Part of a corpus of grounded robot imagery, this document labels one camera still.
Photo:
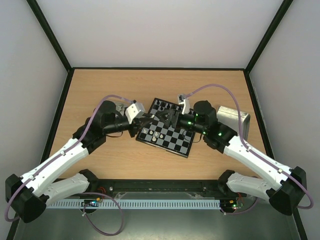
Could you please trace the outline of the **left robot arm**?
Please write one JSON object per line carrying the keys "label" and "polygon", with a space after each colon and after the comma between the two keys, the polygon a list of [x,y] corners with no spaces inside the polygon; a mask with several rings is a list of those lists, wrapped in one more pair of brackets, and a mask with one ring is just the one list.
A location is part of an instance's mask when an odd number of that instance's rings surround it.
{"label": "left robot arm", "polygon": [[12,208],[24,223],[37,219],[48,205],[94,187],[96,177],[89,170],[74,177],[56,181],[79,160],[87,157],[106,142],[107,135],[129,132],[134,137],[154,119],[140,102],[133,101],[120,113],[114,102],[105,100],[94,109],[85,124],[77,129],[67,143],[40,165],[21,176],[5,180],[7,207]]}

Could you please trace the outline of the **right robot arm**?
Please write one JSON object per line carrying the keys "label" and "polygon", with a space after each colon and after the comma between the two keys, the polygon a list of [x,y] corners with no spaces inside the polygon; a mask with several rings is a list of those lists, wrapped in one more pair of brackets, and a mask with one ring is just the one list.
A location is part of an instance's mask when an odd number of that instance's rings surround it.
{"label": "right robot arm", "polygon": [[245,193],[269,202],[278,212],[291,216],[307,194],[306,172],[296,166],[279,163],[252,147],[229,126],[218,121],[216,109],[207,100],[198,101],[194,113],[166,109],[155,115],[167,127],[184,129],[203,135],[213,150],[225,154],[258,174],[257,178],[225,171],[218,183],[218,191],[229,196],[233,192]]}

